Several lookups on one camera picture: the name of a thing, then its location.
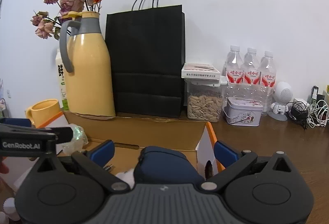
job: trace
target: gray handle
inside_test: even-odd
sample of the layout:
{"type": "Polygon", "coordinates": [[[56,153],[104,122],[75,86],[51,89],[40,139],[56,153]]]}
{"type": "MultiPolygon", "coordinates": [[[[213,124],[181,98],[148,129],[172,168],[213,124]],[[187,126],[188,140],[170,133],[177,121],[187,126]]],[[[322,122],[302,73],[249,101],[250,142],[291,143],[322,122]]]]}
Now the gray handle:
{"type": "Polygon", "coordinates": [[[67,72],[72,73],[74,71],[72,62],[70,58],[68,57],[67,52],[67,29],[68,27],[73,27],[76,29],[79,29],[81,26],[81,23],[74,20],[66,21],[62,24],[62,27],[60,28],[60,55],[62,57],[63,65],[67,72]]]}

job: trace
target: human hand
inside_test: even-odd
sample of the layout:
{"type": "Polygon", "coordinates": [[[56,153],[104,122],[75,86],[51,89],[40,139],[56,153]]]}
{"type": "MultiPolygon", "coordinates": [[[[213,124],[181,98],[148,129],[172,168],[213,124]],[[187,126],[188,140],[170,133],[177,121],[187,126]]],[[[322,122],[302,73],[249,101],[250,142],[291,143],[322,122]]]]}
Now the human hand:
{"type": "Polygon", "coordinates": [[[1,174],[8,174],[9,173],[9,168],[2,163],[2,161],[5,159],[5,157],[0,157],[0,173],[1,174]]]}

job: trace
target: fabric bag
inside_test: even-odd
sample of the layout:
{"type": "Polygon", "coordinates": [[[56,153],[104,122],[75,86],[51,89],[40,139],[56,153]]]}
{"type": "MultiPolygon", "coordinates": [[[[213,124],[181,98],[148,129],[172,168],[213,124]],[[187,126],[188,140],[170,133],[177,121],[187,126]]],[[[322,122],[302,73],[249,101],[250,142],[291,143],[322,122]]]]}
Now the fabric bag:
{"type": "Polygon", "coordinates": [[[109,14],[105,41],[116,111],[179,117],[184,101],[182,6],[153,3],[149,9],[109,14]]]}
{"type": "Polygon", "coordinates": [[[205,181],[184,154],[158,146],[147,146],[140,152],[134,179],[147,184],[197,185],[205,181]]]}

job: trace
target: open box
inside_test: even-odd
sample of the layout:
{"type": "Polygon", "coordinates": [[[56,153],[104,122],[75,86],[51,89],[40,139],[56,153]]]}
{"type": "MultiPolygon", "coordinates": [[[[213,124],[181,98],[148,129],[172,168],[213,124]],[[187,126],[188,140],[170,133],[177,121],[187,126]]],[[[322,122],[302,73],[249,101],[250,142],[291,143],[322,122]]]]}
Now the open box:
{"type": "Polygon", "coordinates": [[[140,151],[149,145],[182,152],[200,175],[215,175],[223,170],[213,154],[217,141],[210,122],[167,118],[95,117],[65,111],[69,123],[83,127],[90,141],[90,150],[105,140],[116,144],[109,162],[117,174],[134,168],[140,151]]]}

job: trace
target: red and white label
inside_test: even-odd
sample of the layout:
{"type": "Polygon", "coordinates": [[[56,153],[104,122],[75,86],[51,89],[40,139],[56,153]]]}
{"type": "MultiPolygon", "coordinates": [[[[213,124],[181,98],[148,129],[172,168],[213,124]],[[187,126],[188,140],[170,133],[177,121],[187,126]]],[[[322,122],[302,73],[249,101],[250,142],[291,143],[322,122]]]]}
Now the red and white label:
{"type": "Polygon", "coordinates": [[[261,72],[257,69],[249,69],[244,72],[243,83],[258,85],[261,78],[261,72]]]}
{"type": "Polygon", "coordinates": [[[226,75],[230,83],[241,84],[243,81],[243,70],[241,69],[226,69],[226,75]]]}
{"type": "Polygon", "coordinates": [[[261,85],[265,87],[273,87],[275,84],[275,74],[274,73],[265,73],[261,75],[262,82],[261,85]]]}

